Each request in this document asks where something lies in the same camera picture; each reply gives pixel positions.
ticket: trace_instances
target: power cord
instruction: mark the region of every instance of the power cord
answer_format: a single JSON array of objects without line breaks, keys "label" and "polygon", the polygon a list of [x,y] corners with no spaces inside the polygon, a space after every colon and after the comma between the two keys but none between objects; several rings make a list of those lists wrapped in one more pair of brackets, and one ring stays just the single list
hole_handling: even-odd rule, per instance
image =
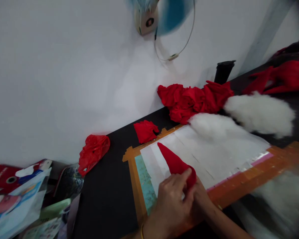
[{"label": "power cord", "polygon": [[196,7],[195,7],[195,0],[193,0],[193,6],[194,6],[194,19],[193,19],[193,26],[192,26],[192,30],[190,31],[190,34],[189,34],[189,37],[188,37],[188,40],[186,42],[186,45],[184,46],[184,48],[179,52],[179,53],[175,53],[173,55],[171,55],[168,59],[161,59],[158,54],[157,54],[157,50],[156,50],[156,38],[157,38],[157,29],[158,27],[156,27],[156,32],[155,32],[155,36],[154,36],[154,48],[155,48],[155,53],[156,53],[156,56],[159,60],[162,60],[162,61],[172,61],[174,59],[176,59],[180,53],[182,53],[182,51],[186,48],[188,42],[189,42],[189,39],[192,35],[192,32],[193,32],[193,29],[194,29],[194,23],[195,23],[195,12],[196,12]]}]

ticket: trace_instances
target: red package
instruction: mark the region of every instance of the red package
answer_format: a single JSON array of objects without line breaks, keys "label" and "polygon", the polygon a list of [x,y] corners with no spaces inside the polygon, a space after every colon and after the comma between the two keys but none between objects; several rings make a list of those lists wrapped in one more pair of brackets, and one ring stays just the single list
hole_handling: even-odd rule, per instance
[{"label": "red package", "polygon": [[90,134],[80,152],[79,173],[84,177],[110,148],[110,139],[106,135]]},{"label": "red package", "polygon": [[15,190],[18,186],[18,177],[16,172],[21,168],[0,165],[0,194],[8,194]]}]

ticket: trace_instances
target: red cloth pile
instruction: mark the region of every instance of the red cloth pile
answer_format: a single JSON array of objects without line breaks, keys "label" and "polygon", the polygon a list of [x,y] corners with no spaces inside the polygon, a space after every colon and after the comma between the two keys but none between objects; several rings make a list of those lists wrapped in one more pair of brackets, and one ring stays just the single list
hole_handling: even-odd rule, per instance
[{"label": "red cloth pile", "polygon": [[90,134],[80,152],[79,173],[85,176],[110,148],[110,139],[106,135]]},{"label": "red cloth pile", "polygon": [[229,82],[223,85],[211,81],[207,83],[203,89],[184,88],[180,84],[158,87],[157,93],[163,105],[168,107],[171,120],[187,124],[189,118],[197,113],[217,113],[234,95]]},{"label": "red cloth pile", "polygon": [[139,123],[134,124],[134,128],[137,134],[137,137],[139,138],[139,143],[147,143],[153,139],[156,138],[156,135],[153,131],[156,133],[159,132],[158,127],[153,124],[152,121],[141,121]]},{"label": "red cloth pile", "polygon": [[164,156],[166,163],[169,167],[171,174],[182,174],[186,169],[191,168],[192,173],[187,179],[187,189],[190,189],[196,183],[196,171],[192,166],[184,163],[180,157],[174,154],[169,148],[161,143],[157,143],[162,155]]},{"label": "red cloth pile", "polygon": [[276,68],[271,66],[250,77],[257,78],[243,90],[244,95],[253,91],[260,94],[299,91],[299,61],[287,61]]}]

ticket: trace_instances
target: white paper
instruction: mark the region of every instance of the white paper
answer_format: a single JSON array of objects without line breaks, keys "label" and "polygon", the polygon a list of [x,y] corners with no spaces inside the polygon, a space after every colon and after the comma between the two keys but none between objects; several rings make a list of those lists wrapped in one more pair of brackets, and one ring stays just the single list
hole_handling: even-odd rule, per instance
[{"label": "white paper", "polygon": [[206,189],[213,187],[237,172],[252,167],[255,157],[270,145],[248,132],[231,134],[226,140],[209,142],[189,125],[141,149],[146,169],[156,196],[159,184],[170,176],[169,167],[157,146],[160,142],[192,166]]},{"label": "white paper", "polygon": [[175,135],[216,181],[222,181],[240,171],[248,159],[270,147],[266,141],[248,132],[211,142],[186,125],[175,131]]}]

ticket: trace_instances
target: hand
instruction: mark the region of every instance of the hand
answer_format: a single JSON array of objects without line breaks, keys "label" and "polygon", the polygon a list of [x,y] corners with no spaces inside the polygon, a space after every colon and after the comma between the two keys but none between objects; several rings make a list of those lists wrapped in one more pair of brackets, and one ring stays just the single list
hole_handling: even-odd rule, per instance
[{"label": "hand", "polygon": [[191,172],[191,169],[187,169],[182,175],[173,174],[160,183],[156,207],[143,227],[145,239],[168,238],[189,216],[194,201],[194,187],[187,191],[184,200],[182,194]]},{"label": "hand", "polygon": [[214,207],[214,204],[210,200],[204,185],[198,177],[196,184],[194,185],[194,191],[195,202],[198,204],[203,213]]}]

